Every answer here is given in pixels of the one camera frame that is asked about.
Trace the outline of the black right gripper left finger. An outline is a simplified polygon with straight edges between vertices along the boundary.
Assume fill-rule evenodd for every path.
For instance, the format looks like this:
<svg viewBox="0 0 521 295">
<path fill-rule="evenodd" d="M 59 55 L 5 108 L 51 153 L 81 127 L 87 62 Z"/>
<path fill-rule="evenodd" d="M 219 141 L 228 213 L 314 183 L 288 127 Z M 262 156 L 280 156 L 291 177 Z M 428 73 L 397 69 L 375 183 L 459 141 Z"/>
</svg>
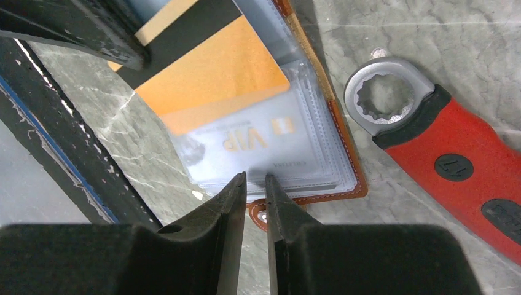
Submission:
<svg viewBox="0 0 521 295">
<path fill-rule="evenodd" d="M 1 228 L 2 294 L 235 294 L 246 174 L 182 218 Z"/>
</svg>

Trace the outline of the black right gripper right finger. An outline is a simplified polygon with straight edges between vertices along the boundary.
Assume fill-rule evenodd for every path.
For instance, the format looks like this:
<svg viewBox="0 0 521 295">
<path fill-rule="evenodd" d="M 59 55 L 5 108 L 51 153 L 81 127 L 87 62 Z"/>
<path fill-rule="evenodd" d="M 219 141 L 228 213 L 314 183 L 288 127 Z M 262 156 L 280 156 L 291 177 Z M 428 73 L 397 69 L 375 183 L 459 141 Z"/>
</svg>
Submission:
<svg viewBox="0 0 521 295">
<path fill-rule="evenodd" d="M 267 175 L 272 294 L 480 294 L 455 237 L 429 224 L 322 224 Z"/>
</svg>

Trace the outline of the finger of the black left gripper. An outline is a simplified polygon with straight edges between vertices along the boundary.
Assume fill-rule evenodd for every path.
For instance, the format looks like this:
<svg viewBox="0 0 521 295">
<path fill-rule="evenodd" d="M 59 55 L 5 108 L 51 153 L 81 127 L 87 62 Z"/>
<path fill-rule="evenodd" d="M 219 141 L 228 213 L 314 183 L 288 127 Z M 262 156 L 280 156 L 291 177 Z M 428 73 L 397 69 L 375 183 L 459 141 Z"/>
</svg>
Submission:
<svg viewBox="0 0 521 295">
<path fill-rule="evenodd" d="M 80 50 L 141 70 L 150 53 L 127 1 L 1 1 L 1 36 Z"/>
</svg>

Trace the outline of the orange black credit card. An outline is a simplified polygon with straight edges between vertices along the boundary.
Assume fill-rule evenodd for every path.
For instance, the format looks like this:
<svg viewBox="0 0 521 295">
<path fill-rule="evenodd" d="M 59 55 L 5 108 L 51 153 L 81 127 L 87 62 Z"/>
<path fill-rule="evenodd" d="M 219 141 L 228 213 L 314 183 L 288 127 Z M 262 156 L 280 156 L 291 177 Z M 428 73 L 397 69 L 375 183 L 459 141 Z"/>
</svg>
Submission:
<svg viewBox="0 0 521 295">
<path fill-rule="evenodd" d="M 149 64 L 109 66 L 175 135 L 289 89 L 233 1 L 170 1 L 135 36 L 149 51 Z"/>
</svg>

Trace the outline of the brown leather card holder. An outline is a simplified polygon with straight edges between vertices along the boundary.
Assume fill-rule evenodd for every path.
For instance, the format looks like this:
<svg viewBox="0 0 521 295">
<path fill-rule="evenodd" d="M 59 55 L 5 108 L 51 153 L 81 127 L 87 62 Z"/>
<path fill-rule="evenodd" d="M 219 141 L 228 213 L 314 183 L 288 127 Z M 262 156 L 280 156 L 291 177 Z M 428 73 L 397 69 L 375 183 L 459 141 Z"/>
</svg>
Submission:
<svg viewBox="0 0 521 295">
<path fill-rule="evenodd" d="M 324 68 L 288 1 L 238 1 L 289 80 L 287 91 L 255 104 L 234 98 L 165 117 L 190 181 L 216 195 L 248 174 L 247 208 L 266 229 L 265 176 L 300 206 L 361 198 L 368 187 Z"/>
</svg>

